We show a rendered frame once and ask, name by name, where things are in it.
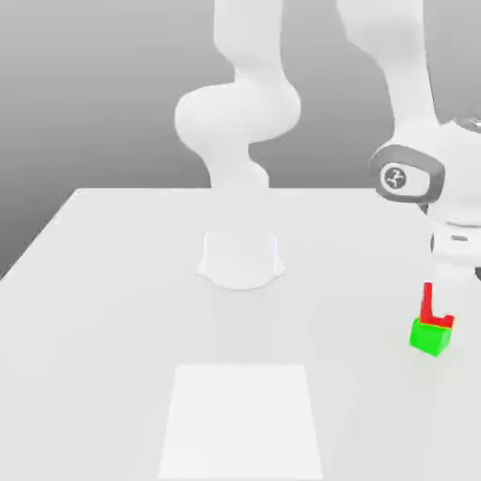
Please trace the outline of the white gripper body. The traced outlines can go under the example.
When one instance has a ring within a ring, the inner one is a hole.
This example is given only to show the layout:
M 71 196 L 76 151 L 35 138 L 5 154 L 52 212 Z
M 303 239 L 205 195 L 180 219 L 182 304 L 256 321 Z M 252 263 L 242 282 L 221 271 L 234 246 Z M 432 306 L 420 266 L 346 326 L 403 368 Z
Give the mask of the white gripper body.
M 432 244 L 434 256 L 440 259 L 481 266 L 481 227 L 436 224 Z

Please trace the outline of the small red cube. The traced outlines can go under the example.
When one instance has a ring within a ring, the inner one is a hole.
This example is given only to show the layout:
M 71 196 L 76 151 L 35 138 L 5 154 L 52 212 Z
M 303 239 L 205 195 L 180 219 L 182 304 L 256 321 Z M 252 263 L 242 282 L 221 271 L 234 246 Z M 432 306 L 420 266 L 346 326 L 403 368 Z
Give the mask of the small red cube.
M 430 282 L 424 283 L 423 298 L 421 301 L 419 322 L 425 325 L 434 326 L 441 329 L 453 328 L 455 318 L 451 315 L 436 317 L 432 311 L 433 286 Z

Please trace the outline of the small green cube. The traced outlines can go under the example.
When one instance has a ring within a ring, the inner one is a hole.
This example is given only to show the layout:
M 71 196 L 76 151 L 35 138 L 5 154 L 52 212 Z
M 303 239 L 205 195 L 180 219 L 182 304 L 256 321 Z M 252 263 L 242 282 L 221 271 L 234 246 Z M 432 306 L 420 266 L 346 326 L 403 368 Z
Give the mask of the small green cube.
M 431 356 L 438 357 L 449 345 L 452 330 L 425 324 L 416 318 L 411 326 L 410 345 Z

